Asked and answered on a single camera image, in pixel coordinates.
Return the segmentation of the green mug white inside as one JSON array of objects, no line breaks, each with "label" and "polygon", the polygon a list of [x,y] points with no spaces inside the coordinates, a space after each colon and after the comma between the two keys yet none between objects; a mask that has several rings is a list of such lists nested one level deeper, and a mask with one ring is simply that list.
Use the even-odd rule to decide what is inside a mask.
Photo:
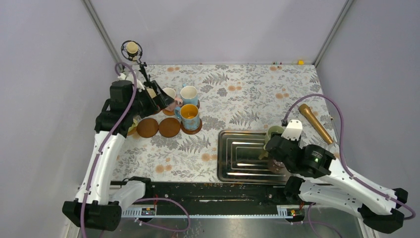
[{"label": "green mug white inside", "polygon": [[132,125],[129,127],[129,130],[128,130],[128,131],[132,131],[134,128],[136,128],[136,127],[137,127],[137,125],[138,125],[138,123],[139,123],[139,120],[138,120],[138,119],[133,119],[133,123],[132,123]]}]

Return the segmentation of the reddish brown coaster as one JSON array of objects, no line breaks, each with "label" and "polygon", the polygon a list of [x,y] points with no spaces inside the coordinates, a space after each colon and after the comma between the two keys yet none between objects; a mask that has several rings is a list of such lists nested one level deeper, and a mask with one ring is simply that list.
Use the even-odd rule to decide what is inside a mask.
[{"label": "reddish brown coaster", "polygon": [[185,134],[188,134],[188,135],[194,135],[194,134],[197,134],[198,132],[200,132],[200,131],[201,131],[202,126],[203,126],[203,122],[202,122],[202,120],[200,120],[199,127],[198,127],[197,129],[195,129],[195,130],[187,130],[187,129],[184,127],[184,125],[183,125],[183,123],[182,123],[182,122],[181,122],[181,124],[180,124],[180,128],[181,128],[181,130],[182,130]]}]

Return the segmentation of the light blue mug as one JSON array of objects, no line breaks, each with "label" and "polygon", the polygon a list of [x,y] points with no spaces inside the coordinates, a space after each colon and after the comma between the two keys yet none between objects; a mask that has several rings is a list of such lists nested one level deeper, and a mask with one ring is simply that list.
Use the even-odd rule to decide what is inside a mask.
[{"label": "light blue mug", "polygon": [[198,99],[198,90],[194,86],[187,86],[183,84],[183,88],[180,91],[180,96],[183,101],[183,105],[192,104],[197,106],[199,99]]}]

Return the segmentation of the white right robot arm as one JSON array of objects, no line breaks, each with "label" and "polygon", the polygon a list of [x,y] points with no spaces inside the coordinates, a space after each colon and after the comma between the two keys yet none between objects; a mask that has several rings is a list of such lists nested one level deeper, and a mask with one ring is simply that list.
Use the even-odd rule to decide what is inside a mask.
[{"label": "white right robot arm", "polygon": [[328,205],[354,215],[366,226],[385,234],[402,228],[404,214],[398,208],[407,202],[406,190],[389,189],[369,180],[365,181],[369,187],[363,186],[332,153],[318,145],[301,148],[297,141],[277,134],[265,149],[291,174],[284,187],[288,203]]}]

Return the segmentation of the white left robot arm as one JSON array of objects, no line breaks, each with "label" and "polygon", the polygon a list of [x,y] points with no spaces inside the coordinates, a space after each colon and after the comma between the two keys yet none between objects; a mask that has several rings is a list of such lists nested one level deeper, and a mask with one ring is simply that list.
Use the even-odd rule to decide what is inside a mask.
[{"label": "white left robot arm", "polygon": [[133,88],[129,80],[112,82],[110,98],[96,118],[94,147],[84,180],[74,200],[63,204],[63,214],[80,228],[114,231],[122,213],[136,200],[147,204],[153,199],[149,178],[131,178],[117,192],[109,192],[116,159],[133,119],[151,116],[173,102],[154,80],[145,81],[136,91]]}]

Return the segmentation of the light green mug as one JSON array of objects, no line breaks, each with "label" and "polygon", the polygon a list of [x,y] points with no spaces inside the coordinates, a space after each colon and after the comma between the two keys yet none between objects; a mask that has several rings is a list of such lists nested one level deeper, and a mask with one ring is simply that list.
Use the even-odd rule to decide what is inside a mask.
[{"label": "light green mug", "polygon": [[266,151],[266,145],[271,140],[272,136],[275,134],[282,134],[283,132],[284,132],[284,128],[277,125],[272,126],[268,129],[264,138],[264,146],[262,148],[263,151],[258,157],[259,160],[262,160],[263,158],[267,158],[269,156],[269,153]]}]

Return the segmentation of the pink mug white inside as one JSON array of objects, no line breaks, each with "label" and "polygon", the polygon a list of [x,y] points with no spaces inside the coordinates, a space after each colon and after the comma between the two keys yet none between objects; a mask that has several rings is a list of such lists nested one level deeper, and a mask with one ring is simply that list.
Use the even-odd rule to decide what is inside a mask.
[{"label": "pink mug white inside", "polygon": [[175,89],[167,87],[163,88],[163,91],[174,100],[173,103],[165,108],[167,111],[173,112],[175,108],[183,105],[183,100],[177,96]]}]

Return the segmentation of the cream mug black handle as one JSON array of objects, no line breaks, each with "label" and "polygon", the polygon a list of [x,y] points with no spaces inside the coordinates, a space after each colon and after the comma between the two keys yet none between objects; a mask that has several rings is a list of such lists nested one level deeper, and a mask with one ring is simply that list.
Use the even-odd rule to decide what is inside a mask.
[{"label": "cream mug black handle", "polygon": [[147,90],[147,92],[148,92],[149,96],[150,96],[152,99],[153,99],[153,98],[155,98],[155,97],[157,96],[157,94],[156,94],[156,92],[155,92],[155,90],[154,90],[153,88],[147,88],[146,90]]}]

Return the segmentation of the light brown coaster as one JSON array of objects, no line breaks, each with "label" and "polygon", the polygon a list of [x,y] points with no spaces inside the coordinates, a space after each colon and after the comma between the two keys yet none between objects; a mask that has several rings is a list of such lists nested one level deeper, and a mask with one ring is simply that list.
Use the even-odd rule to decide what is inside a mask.
[{"label": "light brown coaster", "polygon": [[169,110],[166,110],[166,109],[163,109],[162,112],[167,116],[174,116],[175,115],[174,111],[169,111]]}]

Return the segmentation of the blue mug yellow inside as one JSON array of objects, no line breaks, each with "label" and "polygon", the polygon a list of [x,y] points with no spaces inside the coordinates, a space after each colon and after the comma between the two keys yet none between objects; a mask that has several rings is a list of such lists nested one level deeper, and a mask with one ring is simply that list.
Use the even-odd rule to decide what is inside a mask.
[{"label": "blue mug yellow inside", "polygon": [[175,108],[174,112],[187,130],[195,130],[199,127],[200,116],[197,106],[186,104]]}]

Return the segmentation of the purple grey mug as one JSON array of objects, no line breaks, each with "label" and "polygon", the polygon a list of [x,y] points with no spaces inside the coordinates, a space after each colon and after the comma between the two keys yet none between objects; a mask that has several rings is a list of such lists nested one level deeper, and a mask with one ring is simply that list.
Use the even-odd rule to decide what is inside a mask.
[{"label": "purple grey mug", "polygon": [[277,175],[286,171],[284,164],[282,162],[277,162],[274,159],[268,159],[267,167],[272,173]]}]

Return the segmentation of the light wooden coaster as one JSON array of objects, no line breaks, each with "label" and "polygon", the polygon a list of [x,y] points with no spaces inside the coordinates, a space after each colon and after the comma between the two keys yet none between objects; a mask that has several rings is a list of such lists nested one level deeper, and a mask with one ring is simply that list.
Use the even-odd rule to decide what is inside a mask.
[{"label": "light wooden coaster", "polygon": [[137,126],[136,125],[132,125],[129,128],[129,131],[128,131],[127,135],[130,136],[130,135],[134,134],[136,131],[137,131]]}]

